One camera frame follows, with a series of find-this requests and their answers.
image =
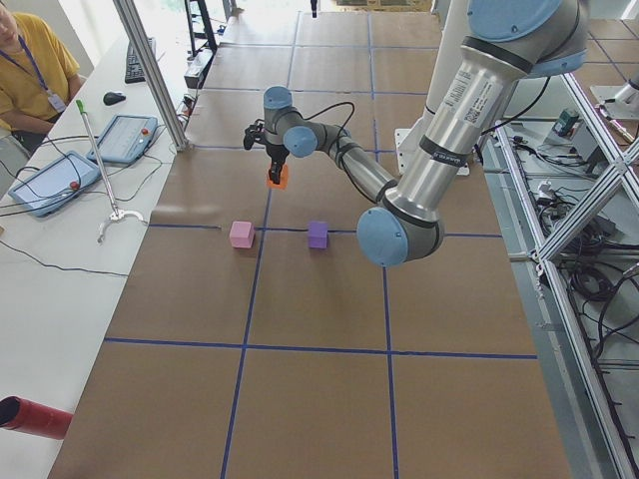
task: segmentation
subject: reacher grabber tool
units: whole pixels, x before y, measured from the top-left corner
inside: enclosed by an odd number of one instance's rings
[[[106,218],[103,222],[100,223],[98,227],[98,243],[102,244],[104,240],[104,236],[107,228],[113,224],[118,223],[126,217],[134,217],[140,220],[144,225],[147,225],[147,222],[144,221],[144,217],[139,212],[121,210],[118,207],[118,203],[116,202],[116,197],[113,194],[113,189],[111,188],[111,182],[109,181],[109,176],[107,175],[107,170],[104,167],[104,162],[102,161],[102,155],[100,155],[100,149],[98,148],[98,144],[96,142],[95,137],[93,136],[93,132],[91,131],[91,125],[89,124],[89,116],[84,109],[84,105],[82,101],[76,100],[76,105],[80,110],[80,115],[82,116],[82,121],[84,122],[84,127],[87,130],[87,135],[89,135],[89,140],[91,141],[91,146],[93,147],[93,151],[96,155],[96,162],[98,163],[98,167],[100,168],[100,175],[102,176],[102,181],[104,182],[104,186],[107,190],[107,196],[109,197],[109,203],[111,203],[111,209],[113,212]]]

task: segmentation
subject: keyboard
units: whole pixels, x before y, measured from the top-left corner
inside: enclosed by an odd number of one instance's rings
[[[151,50],[153,50],[153,54],[156,54],[156,39],[149,39],[149,46]],[[144,82],[144,71],[142,70],[142,64],[140,63],[140,59],[136,54],[133,45],[129,43],[129,48],[127,49],[127,68],[124,74],[124,83],[140,83]]]

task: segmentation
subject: white table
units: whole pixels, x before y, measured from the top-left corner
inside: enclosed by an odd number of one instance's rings
[[[96,135],[116,114],[153,115],[163,123],[147,84],[124,83],[127,45],[125,38],[115,43],[76,97],[84,102]],[[159,41],[157,56],[177,107],[187,93],[182,77],[187,68],[186,49]],[[109,90],[124,92],[127,100],[106,107],[102,97]],[[72,104],[50,137],[85,134],[79,111]],[[80,154],[91,149],[86,139],[56,145],[63,152],[75,150]],[[120,203],[122,209],[138,211],[149,219],[174,154],[165,131],[148,152],[156,159],[142,158],[111,177],[116,197],[125,199],[159,166],[132,200]],[[59,157],[53,146],[43,146],[29,165],[43,167]],[[99,182],[89,191],[104,193],[105,188]],[[0,206],[12,203],[5,196]],[[3,208],[0,214],[15,211],[19,209]],[[46,263],[128,273],[146,227],[136,219],[125,219],[109,226],[105,241],[98,244],[98,225],[110,212],[106,195],[84,194],[45,219],[27,214],[0,218],[0,226],[5,229],[0,240]],[[3,244],[0,271],[0,398],[16,395],[74,411],[126,279],[44,267]],[[0,477],[46,477],[61,444],[0,429]]]

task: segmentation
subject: purple cube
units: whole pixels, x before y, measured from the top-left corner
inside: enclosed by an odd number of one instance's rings
[[[328,223],[309,223],[309,247],[326,249],[328,247]]]

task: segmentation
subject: pink cube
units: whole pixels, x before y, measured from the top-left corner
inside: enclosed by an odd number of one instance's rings
[[[256,229],[251,222],[233,222],[229,239],[233,247],[249,248],[253,246]]]

